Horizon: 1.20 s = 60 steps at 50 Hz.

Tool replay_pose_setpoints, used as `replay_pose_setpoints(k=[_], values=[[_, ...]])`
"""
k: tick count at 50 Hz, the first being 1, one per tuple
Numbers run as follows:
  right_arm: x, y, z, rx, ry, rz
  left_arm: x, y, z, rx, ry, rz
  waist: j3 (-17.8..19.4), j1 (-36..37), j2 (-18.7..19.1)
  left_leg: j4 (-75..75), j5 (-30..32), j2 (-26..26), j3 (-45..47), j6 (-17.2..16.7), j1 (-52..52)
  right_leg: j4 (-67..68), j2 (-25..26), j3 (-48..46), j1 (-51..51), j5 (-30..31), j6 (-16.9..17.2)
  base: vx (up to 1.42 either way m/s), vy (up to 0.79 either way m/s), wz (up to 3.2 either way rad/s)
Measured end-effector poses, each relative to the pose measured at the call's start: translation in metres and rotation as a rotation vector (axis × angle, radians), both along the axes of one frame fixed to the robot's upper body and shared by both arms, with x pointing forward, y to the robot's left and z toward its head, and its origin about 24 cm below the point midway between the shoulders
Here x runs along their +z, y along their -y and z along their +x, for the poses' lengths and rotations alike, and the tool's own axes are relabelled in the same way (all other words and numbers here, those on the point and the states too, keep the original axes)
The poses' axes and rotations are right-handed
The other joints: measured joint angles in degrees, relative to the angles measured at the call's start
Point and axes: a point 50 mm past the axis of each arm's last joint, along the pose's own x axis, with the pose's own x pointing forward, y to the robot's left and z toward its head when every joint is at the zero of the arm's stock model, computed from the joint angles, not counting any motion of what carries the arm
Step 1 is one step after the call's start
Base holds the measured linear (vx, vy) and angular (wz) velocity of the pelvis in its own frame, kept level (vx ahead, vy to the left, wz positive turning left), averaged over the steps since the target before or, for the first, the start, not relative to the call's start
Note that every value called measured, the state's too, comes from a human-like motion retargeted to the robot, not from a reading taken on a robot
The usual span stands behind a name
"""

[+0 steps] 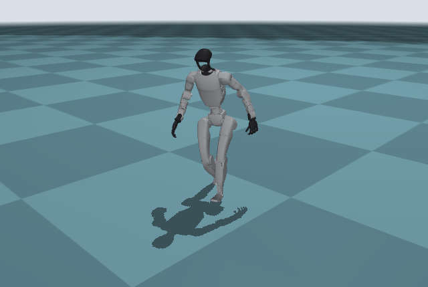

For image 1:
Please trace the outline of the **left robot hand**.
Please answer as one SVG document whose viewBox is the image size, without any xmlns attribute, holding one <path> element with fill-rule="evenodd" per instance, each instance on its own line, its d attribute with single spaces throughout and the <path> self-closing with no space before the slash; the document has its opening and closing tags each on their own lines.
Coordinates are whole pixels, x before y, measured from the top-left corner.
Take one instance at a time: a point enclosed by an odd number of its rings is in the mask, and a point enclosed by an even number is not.
<svg viewBox="0 0 428 287">
<path fill-rule="evenodd" d="M 250 114 L 247 114 L 247 116 L 248 116 L 248 120 L 249 120 L 249 126 L 247 127 L 246 132 L 247 132 L 247 131 L 249 130 L 249 128 L 250 128 L 250 131 L 249 131 L 249 133 L 248 133 L 248 135 L 250 135 L 250 134 L 253 134 L 253 133 L 255 133 L 256 131 L 258 131 L 258 127 L 257 127 L 257 122 L 255 121 L 256 117 L 251 119 Z M 251 132 L 251 131 L 252 131 L 252 132 Z"/>
</svg>

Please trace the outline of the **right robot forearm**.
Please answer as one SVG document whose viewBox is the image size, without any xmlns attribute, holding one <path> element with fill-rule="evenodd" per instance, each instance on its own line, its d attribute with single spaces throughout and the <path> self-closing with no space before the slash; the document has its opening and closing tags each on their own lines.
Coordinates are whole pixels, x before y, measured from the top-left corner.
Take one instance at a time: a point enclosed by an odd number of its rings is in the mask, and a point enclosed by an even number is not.
<svg viewBox="0 0 428 287">
<path fill-rule="evenodd" d="M 183 120 L 183 115 L 185 114 L 185 111 L 186 111 L 187 105 L 188 105 L 188 102 L 183 99 L 184 93 L 185 93 L 185 91 L 182 94 L 180 105 L 179 105 L 179 109 L 178 109 L 178 113 L 177 113 L 177 115 L 178 114 L 182 114 L 181 120 Z M 176 115 L 176 117 L 177 117 L 177 115 Z"/>
</svg>

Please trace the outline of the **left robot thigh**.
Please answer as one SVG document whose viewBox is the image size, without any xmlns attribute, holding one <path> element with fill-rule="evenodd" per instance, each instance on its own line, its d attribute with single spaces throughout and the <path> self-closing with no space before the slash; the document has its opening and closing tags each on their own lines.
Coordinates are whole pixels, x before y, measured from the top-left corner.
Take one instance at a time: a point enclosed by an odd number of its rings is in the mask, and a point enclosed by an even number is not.
<svg viewBox="0 0 428 287">
<path fill-rule="evenodd" d="M 236 120 L 231 116 L 225 115 L 219 133 L 219 142 L 217 147 L 217 156 L 215 157 L 215 165 L 217 164 L 217 162 L 222 164 L 222 162 L 225 160 L 227 149 L 233 136 L 233 130 L 235 130 L 236 128 Z"/>
</svg>

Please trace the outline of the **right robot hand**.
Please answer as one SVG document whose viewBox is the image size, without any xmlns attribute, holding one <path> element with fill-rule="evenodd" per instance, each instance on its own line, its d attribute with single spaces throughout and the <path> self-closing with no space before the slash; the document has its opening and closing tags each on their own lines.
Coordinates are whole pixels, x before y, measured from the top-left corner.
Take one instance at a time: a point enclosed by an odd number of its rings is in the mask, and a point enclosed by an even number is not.
<svg viewBox="0 0 428 287">
<path fill-rule="evenodd" d="M 177 117 L 175 118 L 175 121 L 174 121 L 174 123 L 173 123 L 173 129 L 172 129 L 172 135 L 173 135 L 173 137 L 175 137 L 176 138 L 176 134 L 174 134 L 175 133 L 175 130 L 176 130 L 176 128 L 177 128 L 177 125 L 178 125 L 178 123 L 180 123 L 181 122 L 181 117 L 182 117 L 182 114 L 178 114 L 177 115 Z"/>
</svg>

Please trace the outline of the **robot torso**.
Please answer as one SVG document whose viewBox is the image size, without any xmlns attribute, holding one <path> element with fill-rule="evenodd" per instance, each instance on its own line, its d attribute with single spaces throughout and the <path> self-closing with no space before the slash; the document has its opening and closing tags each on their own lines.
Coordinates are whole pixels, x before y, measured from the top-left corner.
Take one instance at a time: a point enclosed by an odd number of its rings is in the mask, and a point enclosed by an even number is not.
<svg viewBox="0 0 428 287">
<path fill-rule="evenodd" d="M 212 72 L 212 70 L 208 72 Z M 206 106 L 210 106 L 209 109 L 211 109 L 211 111 L 208 113 L 208 119 L 209 124 L 212 126 L 221 126 L 227 114 L 226 111 L 221 108 L 226 90 L 225 85 L 222 84 L 218 78 L 220 72 L 222 71 L 215 69 L 212 74 L 204 76 L 201 70 L 198 69 L 194 77 L 202 101 Z"/>
</svg>

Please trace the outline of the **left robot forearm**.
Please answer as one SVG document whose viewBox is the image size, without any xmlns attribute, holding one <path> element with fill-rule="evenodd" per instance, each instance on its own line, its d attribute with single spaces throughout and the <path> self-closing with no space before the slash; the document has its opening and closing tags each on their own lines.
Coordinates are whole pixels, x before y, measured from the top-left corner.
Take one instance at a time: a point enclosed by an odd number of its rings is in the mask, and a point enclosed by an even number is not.
<svg viewBox="0 0 428 287">
<path fill-rule="evenodd" d="M 244 106 L 246 107 L 246 109 L 245 109 L 246 112 L 248 114 L 250 114 L 251 119 L 255 118 L 254 107 L 252 106 L 251 98 L 250 98 L 249 93 L 247 92 L 247 90 L 242 90 L 241 91 L 241 95 L 243 96 L 242 102 L 244 103 Z"/>
</svg>

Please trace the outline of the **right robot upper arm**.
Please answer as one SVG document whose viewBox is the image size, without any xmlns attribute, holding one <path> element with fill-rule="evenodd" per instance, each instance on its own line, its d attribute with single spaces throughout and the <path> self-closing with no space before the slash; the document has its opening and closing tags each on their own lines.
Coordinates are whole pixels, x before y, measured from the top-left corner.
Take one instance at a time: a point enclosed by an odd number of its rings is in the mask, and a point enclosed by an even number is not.
<svg viewBox="0 0 428 287">
<path fill-rule="evenodd" d="M 195 74 L 196 72 L 191 72 L 186 78 L 185 93 L 183 95 L 183 99 L 185 100 L 191 99 L 191 96 L 192 96 L 191 90 L 193 89 L 193 86 L 195 83 L 195 80 L 194 80 Z"/>
</svg>

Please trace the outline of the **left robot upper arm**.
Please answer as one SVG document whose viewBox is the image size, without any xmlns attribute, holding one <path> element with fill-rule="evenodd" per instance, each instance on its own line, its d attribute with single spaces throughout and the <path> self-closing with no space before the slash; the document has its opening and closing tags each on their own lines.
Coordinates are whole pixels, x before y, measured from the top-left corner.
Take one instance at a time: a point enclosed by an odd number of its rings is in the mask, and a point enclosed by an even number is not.
<svg viewBox="0 0 428 287">
<path fill-rule="evenodd" d="M 243 98 L 241 91 L 246 89 L 229 72 L 220 72 L 218 78 L 222 84 L 237 90 L 237 97 Z"/>
</svg>

